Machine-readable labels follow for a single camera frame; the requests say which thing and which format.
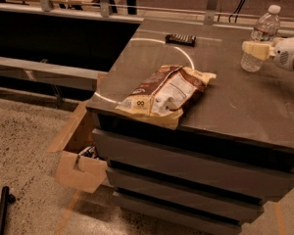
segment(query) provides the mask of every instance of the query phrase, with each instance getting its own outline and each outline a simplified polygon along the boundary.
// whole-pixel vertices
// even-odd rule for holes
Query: cardboard flap
[[[63,152],[56,172],[56,181],[75,189],[93,193],[107,178],[107,163]]]
[[[83,101],[76,107],[75,111],[71,114],[67,123],[64,125],[64,127],[60,130],[60,132],[47,148],[47,153],[56,153],[65,149],[76,129],[80,125],[81,121],[87,114],[87,103],[88,100]]]

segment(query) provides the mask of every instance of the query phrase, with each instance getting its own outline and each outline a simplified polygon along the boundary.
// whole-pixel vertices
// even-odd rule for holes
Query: dark tabletop
[[[169,33],[195,35],[196,46],[165,44]],[[117,104],[97,94],[120,102],[160,66],[193,63],[217,78],[180,119],[178,129],[294,153],[294,72],[271,62],[258,72],[243,70],[241,45],[249,35],[245,29],[145,20],[87,107],[111,113]]]

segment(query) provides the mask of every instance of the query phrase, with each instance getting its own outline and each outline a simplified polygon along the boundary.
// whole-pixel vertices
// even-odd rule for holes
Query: concrete floor
[[[76,102],[55,106],[52,97],[0,88],[0,195],[7,185],[17,198],[8,206],[7,235],[204,234],[121,210],[110,187],[89,194],[59,185],[54,175],[60,154],[45,150]],[[294,235],[294,189],[279,203],[266,203],[264,214],[243,225],[241,235],[256,234]]]

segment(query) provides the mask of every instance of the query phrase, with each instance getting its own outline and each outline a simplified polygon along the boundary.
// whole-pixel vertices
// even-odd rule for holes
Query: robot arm
[[[261,60],[273,58],[279,68],[294,71],[294,37],[275,38],[273,42],[245,41],[243,51]]]

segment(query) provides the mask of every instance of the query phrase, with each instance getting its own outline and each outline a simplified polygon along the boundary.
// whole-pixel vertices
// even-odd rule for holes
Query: gray drawer
[[[154,216],[169,222],[178,223],[214,235],[237,235],[241,232],[238,225],[208,219],[206,217],[185,213],[153,202],[141,200],[118,192],[114,193],[114,201],[124,209]]]
[[[93,134],[100,156],[111,161],[262,200],[278,200],[294,187],[294,174],[188,152],[99,129],[94,129]]]
[[[263,207],[201,192],[155,178],[108,167],[109,182],[119,188],[144,194],[192,209],[210,212],[237,220],[240,224],[252,222]]]

